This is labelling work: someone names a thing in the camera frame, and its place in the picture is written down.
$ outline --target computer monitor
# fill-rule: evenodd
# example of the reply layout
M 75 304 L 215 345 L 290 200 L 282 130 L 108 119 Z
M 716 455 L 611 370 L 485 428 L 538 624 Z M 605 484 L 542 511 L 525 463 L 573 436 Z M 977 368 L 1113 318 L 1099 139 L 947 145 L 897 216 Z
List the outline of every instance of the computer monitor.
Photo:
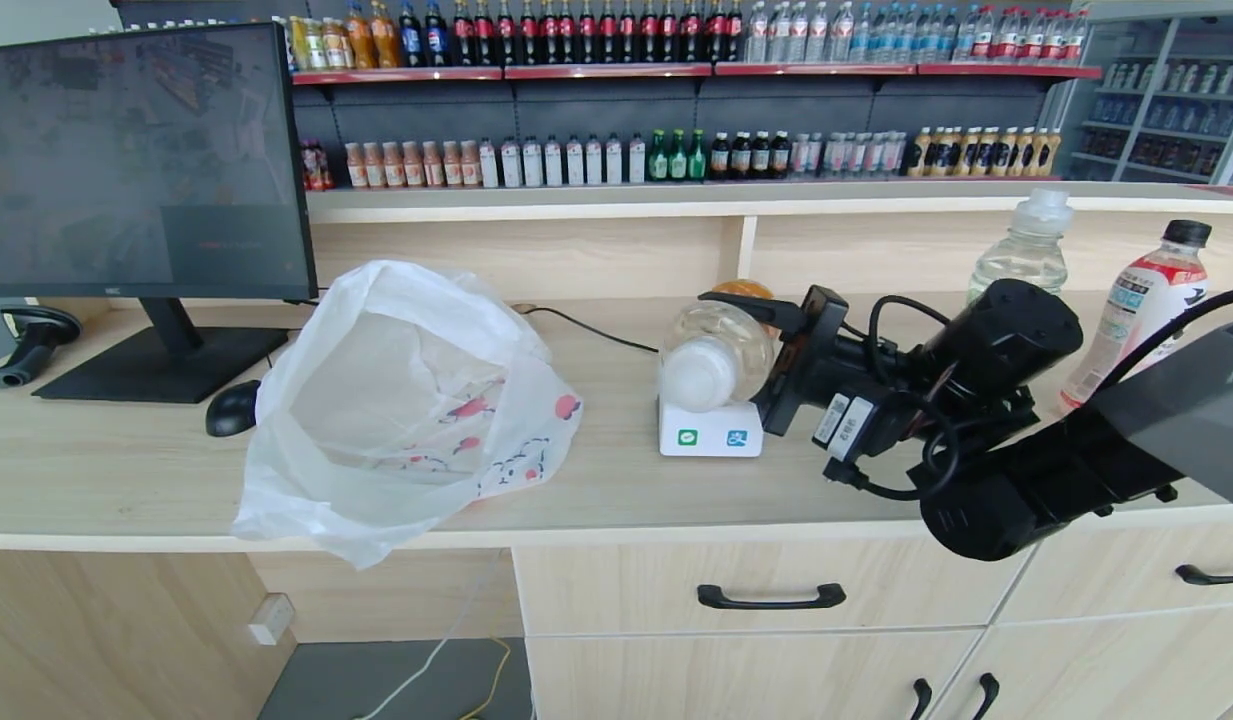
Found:
M 0 296 L 137 297 L 153 327 L 35 392 L 200 402 L 277 350 L 182 297 L 318 292 L 282 30 L 0 47 Z

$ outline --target barcode scanner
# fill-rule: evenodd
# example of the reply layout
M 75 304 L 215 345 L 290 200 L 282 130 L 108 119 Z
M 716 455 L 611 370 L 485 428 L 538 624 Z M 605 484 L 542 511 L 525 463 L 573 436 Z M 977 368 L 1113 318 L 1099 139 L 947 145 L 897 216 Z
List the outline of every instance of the barcode scanner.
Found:
M 41 305 L 4 305 L 0 311 L 16 328 L 16 351 L 0 367 L 0 388 L 35 381 L 55 348 L 69 345 L 83 333 L 83 323 L 64 309 Z

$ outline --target robotic arm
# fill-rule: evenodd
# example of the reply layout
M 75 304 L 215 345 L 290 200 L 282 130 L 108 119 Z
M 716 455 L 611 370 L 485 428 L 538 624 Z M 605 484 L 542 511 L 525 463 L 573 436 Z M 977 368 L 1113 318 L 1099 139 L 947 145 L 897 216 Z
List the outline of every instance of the robotic arm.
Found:
M 700 300 L 730 302 L 780 329 L 784 346 L 755 397 L 764 430 L 782 436 L 799 406 L 822 407 L 813 441 L 830 454 L 825 477 L 921 502 L 937 541 L 964 557 L 1001 560 L 1088 512 L 1106 515 L 1150 493 L 1174 501 L 1173 482 L 1186 473 L 1233 502 L 1233 323 L 1118 382 L 1165 337 L 1232 305 L 1233 291 L 1148 338 L 1085 406 L 997 450 L 1038 420 L 1027 382 L 1083 345 L 1078 317 L 1058 297 L 1004 279 L 948 319 L 887 296 L 868 333 L 846 324 L 846 302 L 820 286 L 801 306 Z M 877 333 L 885 305 L 909 305 L 944 328 L 900 353 Z M 924 439 L 924 461 L 907 471 L 912 491 L 873 485 L 854 465 L 907 438 Z

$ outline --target black drawer handle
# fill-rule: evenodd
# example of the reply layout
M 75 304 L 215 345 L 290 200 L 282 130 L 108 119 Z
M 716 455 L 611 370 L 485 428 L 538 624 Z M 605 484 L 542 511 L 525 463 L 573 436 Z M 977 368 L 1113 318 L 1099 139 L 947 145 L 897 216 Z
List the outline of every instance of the black drawer handle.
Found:
M 927 705 L 932 703 L 932 687 L 927 684 L 925 678 L 914 681 L 914 693 L 919 694 L 919 704 L 914 706 L 914 715 L 910 715 L 909 720 L 919 720 L 927 711 Z
M 985 692 L 985 700 L 981 700 L 981 708 L 977 710 L 977 715 L 973 715 L 972 720 L 983 720 L 990 711 L 990 705 L 999 700 L 999 679 L 993 673 L 981 674 L 981 690 Z
M 816 600 L 731 600 L 723 594 L 723 588 L 718 584 L 698 584 L 697 600 L 700 605 L 713 607 L 715 610 L 822 610 L 826 607 L 843 605 L 848 600 L 848 593 L 843 592 L 842 584 L 830 583 L 816 584 Z
M 1182 565 L 1178 568 L 1180 579 L 1191 586 L 1232 586 L 1233 575 L 1207 575 L 1196 565 Z

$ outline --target monitor stand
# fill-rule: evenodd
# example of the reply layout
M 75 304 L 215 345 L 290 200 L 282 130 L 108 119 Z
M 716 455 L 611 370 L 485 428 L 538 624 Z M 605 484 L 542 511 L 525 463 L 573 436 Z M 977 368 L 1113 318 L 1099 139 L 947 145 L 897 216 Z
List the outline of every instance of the monitor stand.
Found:
M 154 327 L 35 391 L 52 399 L 195 404 L 287 343 L 279 328 L 195 328 L 180 300 L 142 297 Z

